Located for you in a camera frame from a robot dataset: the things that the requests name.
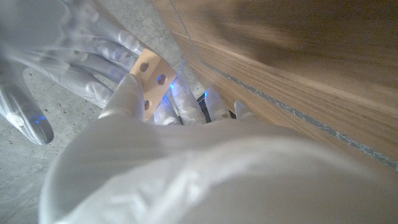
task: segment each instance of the gloved hand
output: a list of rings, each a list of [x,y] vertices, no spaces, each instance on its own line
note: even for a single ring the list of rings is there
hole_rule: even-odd
[[[186,125],[145,123],[140,81],[126,75],[99,119],[52,164],[39,223],[397,219],[393,170],[360,163],[294,130],[264,125],[240,101],[235,102],[237,119],[229,119],[212,88],[205,101],[215,122],[204,124],[183,77],[177,76],[171,92]],[[157,107],[155,122],[179,124],[167,98]]]
[[[22,71],[31,67],[104,107],[115,83],[145,45],[95,0],[6,0],[0,7],[0,114],[36,144],[52,128],[30,94]]]

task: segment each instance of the wood grain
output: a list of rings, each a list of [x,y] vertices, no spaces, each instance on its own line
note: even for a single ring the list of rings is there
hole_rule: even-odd
[[[183,54],[190,62],[190,66],[198,76],[201,83],[205,86],[205,88],[209,86],[214,87],[220,93],[222,99],[232,111],[234,108],[234,102],[236,100],[242,100],[246,102],[250,109],[257,114],[259,119],[266,124],[295,129],[296,131],[305,134],[318,142],[323,142],[324,144],[339,149],[367,164],[372,164],[372,166],[378,166],[380,169],[382,169],[379,161],[371,158],[368,155],[365,155],[365,153],[359,151],[358,149],[353,148],[347,143],[330,136],[326,132],[321,131],[308,122],[300,119],[297,116],[294,116],[282,108],[279,108],[275,104],[265,100],[264,98],[254,94],[253,92],[204,66],[190,45],[188,37],[184,37],[183,35],[176,34],[174,32],[172,32],[172,35],[178,45],[184,49]]]
[[[353,7],[351,1],[174,0],[200,58],[170,1],[152,2],[203,86],[217,86],[225,100],[244,99],[268,123],[350,147],[276,105],[270,109],[260,96],[249,97],[205,62],[398,160],[395,1]]]

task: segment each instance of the white glove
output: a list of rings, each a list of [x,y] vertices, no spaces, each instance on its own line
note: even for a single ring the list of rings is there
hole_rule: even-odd
[[[6,0],[0,7],[0,113],[28,139],[53,131],[27,89],[31,67],[104,107],[113,94],[93,74],[119,83],[145,47],[95,0]]]

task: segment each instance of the finger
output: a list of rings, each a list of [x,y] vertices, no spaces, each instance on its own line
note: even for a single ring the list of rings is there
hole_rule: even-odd
[[[205,103],[209,112],[211,121],[219,121],[231,118],[229,109],[226,107],[224,101],[221,99],[217,91],[210,87],[205,92]]]
[[[147,48],[137,37],[133,36],[124,28],[117,19],[100,16],[96,22],[100,28],[99,36],[104,36],[129,49],[132,53],[140,56],[144,48]]]
[[[29,64],[29,66],[42,72],[72,93],[101,108],[105,107],[113,94],[112,90],[91,73],[80,68],[71,67],[69,63],[44,57],[37,63]]]
[[[257,116],[241,100],[236,100],[234,107],[235,107],[236,119],[242,121],[255,122],[255,123],[260,122]]]
[[[127,72],[130,72],[137,61],[137,57],[128,49],[108,40],[95,39],[92,43],[92,48],[90,53],[100,55]]]
[[[173,99],[184,125],[206,124],[198,102],[182,75],[177,75],[171,85]]]
[[[19,86],[0,86],[0,113],[35,144],[48,144],[54,138],[50,123],[37,103]]]
[[[73,55],[70,55],[68,61],[79,67],[96,71],[115,83],[119,83],[125,74],[128,73],[97,55],[79,52],[77,50],[73,51]]]
[[[174,111],[172,104],[165,95],[156,108],[154,113],[155,124],[159,125],[179,125],[180,120]]]
[[[100,108],[104,108],[111,98],[113,91],[104,83],[96,79],[92,74],[79,68],[71,67],[59,76],[53,76],[53,80],[64,86],[72,93],[81,96]]]
[[[128,115],[144,122],[144,92],[139,78],[135,75],[124,76],[98,119],[112,114]]]

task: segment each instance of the concrete floor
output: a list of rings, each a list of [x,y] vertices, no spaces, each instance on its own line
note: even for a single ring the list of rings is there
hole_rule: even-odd
[[[149,0],[99,1],[174,69],[182,66],[196,98],[204,93]],[[101,111],[31,69],[25,70],[24,78],[55,138],[46,146],[35,145],[0,118],[0,223],[37,223],[40,190],[51,162]]]

